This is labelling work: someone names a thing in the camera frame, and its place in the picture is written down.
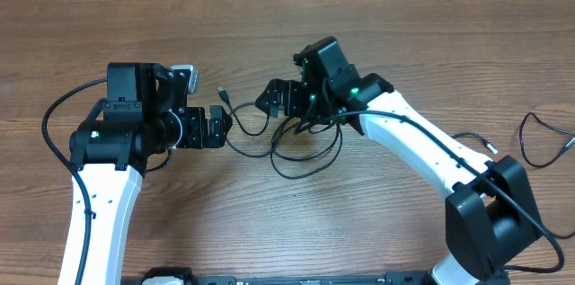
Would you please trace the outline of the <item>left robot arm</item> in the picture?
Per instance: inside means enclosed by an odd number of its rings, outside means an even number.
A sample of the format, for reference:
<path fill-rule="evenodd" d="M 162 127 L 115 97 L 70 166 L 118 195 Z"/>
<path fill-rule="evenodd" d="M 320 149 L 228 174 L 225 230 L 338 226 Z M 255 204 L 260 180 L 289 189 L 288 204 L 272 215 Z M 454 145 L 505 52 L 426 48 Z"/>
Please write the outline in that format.
<path fill-rule="evenodd" d="M 197 80 L 191 65 L 108 65 L 106 97 L 69 140 L 73 206 L 59 283 L 120 283 L 129 221 L 148 157 L 225 144 L 232 127 L 226 110 L 187 104 Z"/>

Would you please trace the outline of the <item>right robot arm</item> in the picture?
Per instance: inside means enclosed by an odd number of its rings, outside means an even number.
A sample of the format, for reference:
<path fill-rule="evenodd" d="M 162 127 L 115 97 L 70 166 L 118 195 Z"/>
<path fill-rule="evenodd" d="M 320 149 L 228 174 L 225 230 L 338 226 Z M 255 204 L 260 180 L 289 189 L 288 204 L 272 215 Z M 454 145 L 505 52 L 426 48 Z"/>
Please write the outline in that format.
<path fill-rule="evenodd" d="M 294 54 L 301 79 L 271 80 L 256 100 L 270 116 L 283 112 L 306 127 L 349 124 L 388 148 L 445 203 L 448 256 L 424 284 L 489 284 L 542 237 L 526 170 L 515 158 L 495 161 L 459 143 L 418 114 L 377 74 L 361 76 L 329 36 Z"/>

